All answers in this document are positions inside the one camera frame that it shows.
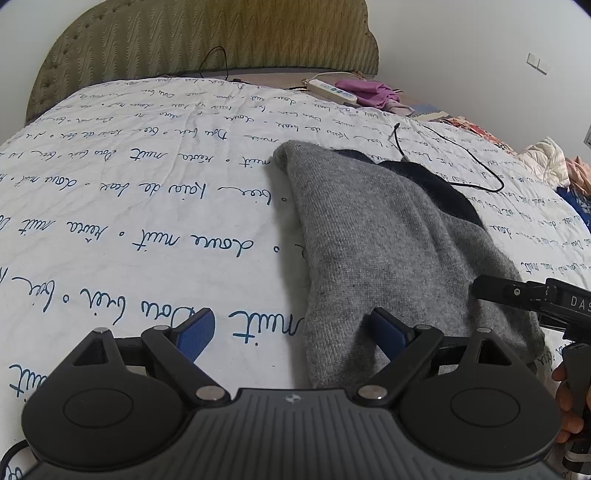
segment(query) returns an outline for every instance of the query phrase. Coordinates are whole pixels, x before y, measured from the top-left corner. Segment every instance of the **white wall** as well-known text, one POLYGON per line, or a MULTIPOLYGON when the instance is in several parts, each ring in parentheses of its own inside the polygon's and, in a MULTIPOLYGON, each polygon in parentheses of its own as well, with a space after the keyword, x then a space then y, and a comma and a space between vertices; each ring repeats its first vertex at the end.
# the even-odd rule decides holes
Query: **white wall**
POLYGON ((0 9, 0 144, 25 123, 37 72, 76 18, 102 0, 11 0, 0 9))
POLYGON ((591 17, 571 0, 366 0, 378 78, 517 151, 545 136, 591 163, 591 17), (548 75, 525 61, 529 52, 548 75))

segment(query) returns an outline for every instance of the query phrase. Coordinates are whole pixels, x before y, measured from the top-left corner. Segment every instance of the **blue cloth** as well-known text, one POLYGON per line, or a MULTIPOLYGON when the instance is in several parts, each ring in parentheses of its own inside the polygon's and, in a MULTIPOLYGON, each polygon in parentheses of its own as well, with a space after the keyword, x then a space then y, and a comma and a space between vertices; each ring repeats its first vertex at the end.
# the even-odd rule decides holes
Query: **blue cloth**
POLYGON ((572 189, 571 192, 574 193, 581 210, 591 215, 591 198, 583 195, 577 189, 572 189))
POLYGON ((564 198, 569 203, 569 205, 574 208, 574 211, 577 212, 583 219, 584 224, 587 225, 587 228, 591 233, 591 214, 584 211, 573 191, 564 187, 558 187, 556 189, 556 193, 558 193, 558 195, 564 198))

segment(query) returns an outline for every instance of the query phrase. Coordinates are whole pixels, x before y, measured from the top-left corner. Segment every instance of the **blue gripper pad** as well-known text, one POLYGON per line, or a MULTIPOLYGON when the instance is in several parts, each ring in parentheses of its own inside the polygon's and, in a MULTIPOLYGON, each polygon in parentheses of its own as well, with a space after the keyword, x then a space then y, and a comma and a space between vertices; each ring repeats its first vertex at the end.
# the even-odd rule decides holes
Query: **blue gripper pad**
POLYGON ((216 318, 210 309, 201 309, 173 329, 171 341, 194 362, 213 339, 216 318))
POLYGON ((368 329, 372 340, 390 361, 414 340, 413 329, 381 307, 375 308, 370 314, 368 329))

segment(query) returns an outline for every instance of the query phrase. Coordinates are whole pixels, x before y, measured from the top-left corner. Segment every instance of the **human hand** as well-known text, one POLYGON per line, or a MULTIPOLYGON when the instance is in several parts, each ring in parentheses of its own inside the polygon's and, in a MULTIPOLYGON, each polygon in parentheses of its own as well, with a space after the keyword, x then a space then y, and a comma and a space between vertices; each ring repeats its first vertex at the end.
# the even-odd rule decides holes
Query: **human hand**
MULTIPOLYGON (((575 414, 573 409, 573 394, 566 383, 566 368, 564 363, 561 363, 556 370, 552 372, 552 380, 560 382, 558 390, 556 391, 556 401, 560 406, 562 413, 562 421, 560 424, 560 433, 556 439, 557 443, 565 443, 569 441, 572 433, 580 433, 583 430, 584 422, 581 417, 575 414)), ((591 391, 587 390, 587 406, 591 408, 591 391)))

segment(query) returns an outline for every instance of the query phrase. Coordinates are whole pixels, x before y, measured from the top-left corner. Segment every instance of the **white comforter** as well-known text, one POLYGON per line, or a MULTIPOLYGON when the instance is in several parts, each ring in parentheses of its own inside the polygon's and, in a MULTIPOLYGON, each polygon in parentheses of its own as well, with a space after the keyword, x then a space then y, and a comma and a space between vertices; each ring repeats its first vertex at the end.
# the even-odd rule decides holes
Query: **white comforter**
MULTIPOLYGON (((215 332, 197 360, 209 375, 231 392, 305 387, 305 249, 289 183, 269 157, 298 139, 399 160, 387 140, 396 122, 412 161, 498 186, 420 122, 215 79, 89 87, 5 143, 0 452, 22 438, 20 411, 41 376, 99 325, 136 336, 210 307, 215 332)), ((429 126, 502 176, 501 193, 458 190, 523 278, 591 288, 591 236, 574 210, 487 141, 429 126)), ((560 335, 549 342, 556 353, 560 335)))
POLYGON ((527 171, 553 190, 570 185, 564 152, 550 137, 530 145, 517 159, 523 162, 527 171))

